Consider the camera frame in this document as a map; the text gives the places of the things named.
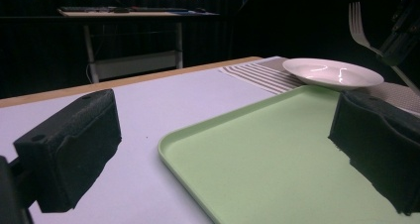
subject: silver fork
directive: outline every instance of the silver fork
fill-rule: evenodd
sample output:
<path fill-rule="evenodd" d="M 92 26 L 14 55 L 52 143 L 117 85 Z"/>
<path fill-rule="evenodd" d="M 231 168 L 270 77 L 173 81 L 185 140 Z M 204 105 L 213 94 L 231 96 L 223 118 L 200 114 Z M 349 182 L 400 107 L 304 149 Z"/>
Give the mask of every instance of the silver fork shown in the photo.
<path fill-rule="evenodd" d="M 360 45 L 370 49 L 376 54 L 383 56 L 382 52 L 370 45 L 367 37 L 365 36 L 364 26 L 362 23 L 361 3 L 349 4 L 349 27 L 352 38 Z"/>

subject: green tray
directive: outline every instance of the green tray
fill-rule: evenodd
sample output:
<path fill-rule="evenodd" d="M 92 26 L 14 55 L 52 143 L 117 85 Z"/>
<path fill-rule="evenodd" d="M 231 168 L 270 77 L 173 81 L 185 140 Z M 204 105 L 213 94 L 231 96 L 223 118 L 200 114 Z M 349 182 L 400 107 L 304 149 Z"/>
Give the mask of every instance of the green tray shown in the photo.
<path fill-rule="evenodd" d="M 338 97 L 302 86 L 174 131 L 159 154 L 216 223 L 420 223 L 328 139 Z"/>

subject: dark background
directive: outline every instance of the dark background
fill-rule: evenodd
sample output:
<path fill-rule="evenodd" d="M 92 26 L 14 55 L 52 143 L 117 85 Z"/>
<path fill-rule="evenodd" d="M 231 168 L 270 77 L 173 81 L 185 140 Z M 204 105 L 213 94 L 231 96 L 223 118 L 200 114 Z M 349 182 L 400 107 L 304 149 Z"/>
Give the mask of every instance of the dark background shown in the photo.
<path fill-rule="evenodd" d="M 225 21 L 183 25 L 184 66 L 244 56 L 318 57 L 373 69 L 402 83 L 374 53 L 356 44 L 348 26 L 349 3 L 361 1 L 367 38 L 377 48 L 392 27 L 400 0 L 0 0 L 1 17 L 59 16 L 60 6 L 205 8 Z M 98 59 L 165 51 L 173 34 L 144 34 L 169 23 L 94 25 Z M 417 79 L 418 48 L 403 70 Z M 82 27 L 0 25 L 0 98 L 89 83 Z"/>

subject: white plate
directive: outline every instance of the white plate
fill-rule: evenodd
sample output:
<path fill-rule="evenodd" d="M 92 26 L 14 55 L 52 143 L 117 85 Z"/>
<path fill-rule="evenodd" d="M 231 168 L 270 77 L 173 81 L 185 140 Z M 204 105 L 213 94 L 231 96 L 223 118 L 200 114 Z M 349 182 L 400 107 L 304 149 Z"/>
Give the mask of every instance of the white plate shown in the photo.
<path fill-rule="evenodd" d="M 286 60 L 283 67 L 304 83 L 338 91 L 383 83 L 383 77 L 370 69 L 328 59 L 292 58 Z"/>

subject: white table surface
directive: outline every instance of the white table surface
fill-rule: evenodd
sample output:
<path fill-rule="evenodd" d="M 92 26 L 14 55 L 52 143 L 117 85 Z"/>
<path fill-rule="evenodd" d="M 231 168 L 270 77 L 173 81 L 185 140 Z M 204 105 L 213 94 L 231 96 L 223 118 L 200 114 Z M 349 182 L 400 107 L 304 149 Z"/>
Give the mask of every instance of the white table surface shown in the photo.
<path fill-rule="evenodd" d="M 217 68 L 114 88 L 122 131 L 116 155 L 65 213 L 35 223 L 211 223 L 158 156 L 166 134 L 273 96 Z M 13 142 L 80 95 L 0 108 L 0 155 L 17 157 Z"/>

